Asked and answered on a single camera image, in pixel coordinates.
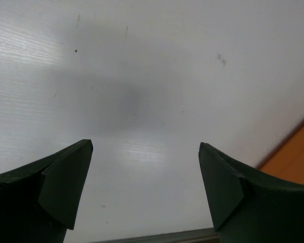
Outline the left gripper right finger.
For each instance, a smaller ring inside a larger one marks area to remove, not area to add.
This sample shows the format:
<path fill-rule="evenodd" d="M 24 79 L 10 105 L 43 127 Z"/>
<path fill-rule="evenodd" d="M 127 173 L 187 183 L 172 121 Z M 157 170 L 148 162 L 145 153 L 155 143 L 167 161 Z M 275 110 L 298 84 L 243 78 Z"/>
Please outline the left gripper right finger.
<path fill-rule="evenodd" d="M 199 163 L 221 242 L 304 242 L 304 185 L 268 175 L 207 143 Z"/>

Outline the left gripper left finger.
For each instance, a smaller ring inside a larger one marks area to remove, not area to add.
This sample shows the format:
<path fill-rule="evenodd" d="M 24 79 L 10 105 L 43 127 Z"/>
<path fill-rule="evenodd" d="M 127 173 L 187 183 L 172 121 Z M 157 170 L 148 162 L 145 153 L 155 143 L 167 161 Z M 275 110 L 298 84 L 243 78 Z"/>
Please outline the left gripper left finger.
<path fill-rule="evenodd" d="M 93 153 L 90 139 L 0 174 L 0 242 L 63 242 L 73 230 Z"/>

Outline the orange plastic bin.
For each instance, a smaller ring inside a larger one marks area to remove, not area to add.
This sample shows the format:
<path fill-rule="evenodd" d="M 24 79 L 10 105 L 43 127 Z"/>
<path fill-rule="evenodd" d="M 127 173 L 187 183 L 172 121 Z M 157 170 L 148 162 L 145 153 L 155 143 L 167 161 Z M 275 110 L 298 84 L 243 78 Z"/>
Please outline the orange plastic bin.
<path fill-rule="evenodd" d="M 304 125 L 260 170 L 277 178 L 304 185 Z"/>

